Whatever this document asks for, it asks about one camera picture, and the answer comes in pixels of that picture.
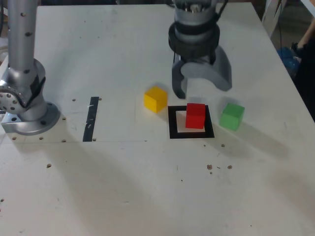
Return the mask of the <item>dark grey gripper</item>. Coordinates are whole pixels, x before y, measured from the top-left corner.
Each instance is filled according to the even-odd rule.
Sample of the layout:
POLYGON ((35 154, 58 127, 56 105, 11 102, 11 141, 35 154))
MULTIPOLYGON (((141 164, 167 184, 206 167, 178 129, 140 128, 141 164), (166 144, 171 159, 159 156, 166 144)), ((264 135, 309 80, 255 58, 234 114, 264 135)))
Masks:
POLYGON ((215 53, 195 59, 186 59, 175 53, 173 63, 172 89, 179 99, 186 99, 185 78, 206 79, 222 91, 232 88, 231 64, 221 46, 216 48, 215 53))

